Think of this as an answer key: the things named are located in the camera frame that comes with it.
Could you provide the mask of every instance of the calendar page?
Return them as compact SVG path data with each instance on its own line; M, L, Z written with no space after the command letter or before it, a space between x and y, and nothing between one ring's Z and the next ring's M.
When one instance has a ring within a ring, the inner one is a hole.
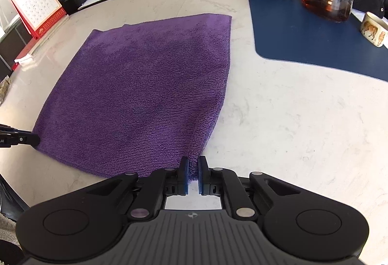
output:
M35 31L62 7L58 0L12 0L12 2Z

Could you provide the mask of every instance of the crosshair logo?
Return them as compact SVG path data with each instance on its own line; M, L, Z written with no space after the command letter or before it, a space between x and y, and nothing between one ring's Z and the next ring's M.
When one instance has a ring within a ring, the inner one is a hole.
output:
M190 218L194 219L195 217L198 217L199 214L195 213L195 212L192 212L192 213L189 213L187 214Z

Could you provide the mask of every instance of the horse illustration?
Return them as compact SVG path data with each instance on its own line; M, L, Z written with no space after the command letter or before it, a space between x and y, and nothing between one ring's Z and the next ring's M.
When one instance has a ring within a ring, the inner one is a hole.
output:
M383 39L385 37L385 32L381 32L379 35L379 43L377 43L377 46L380 46L381 43L383 42Z
M362 27L361 33L365 35L365 33L367 31L369 31L371 33L369 35L369 37L373 36L372 40L374 40L374 38L376 37L377 30L378 30L378 28L376 26L374 26L369 21L365 21L365 23L364 23L364 25Z

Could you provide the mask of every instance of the microfiber cloth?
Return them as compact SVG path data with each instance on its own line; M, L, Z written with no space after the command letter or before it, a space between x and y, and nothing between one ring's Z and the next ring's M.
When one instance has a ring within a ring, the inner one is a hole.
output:
M201 14L93 30L43 105L37 150L103 177L188 156L197 179L224 102L230 24Z

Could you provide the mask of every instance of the marble tabletop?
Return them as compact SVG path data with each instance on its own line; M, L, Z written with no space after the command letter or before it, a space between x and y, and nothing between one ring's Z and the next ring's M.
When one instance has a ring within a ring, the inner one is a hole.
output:
M109 0L73 14L19 67L0 107L0 123L31 130L56 81L93 29L202 13L232 18L225 103L203 152L210 167L269 175L341 201L368 220L361 254L388 261L388 83L335 69L266 60L255 52L248 0ZM102 180L29 146L0 150L0 173L29 205ZM195 195L169 208L219 207Z

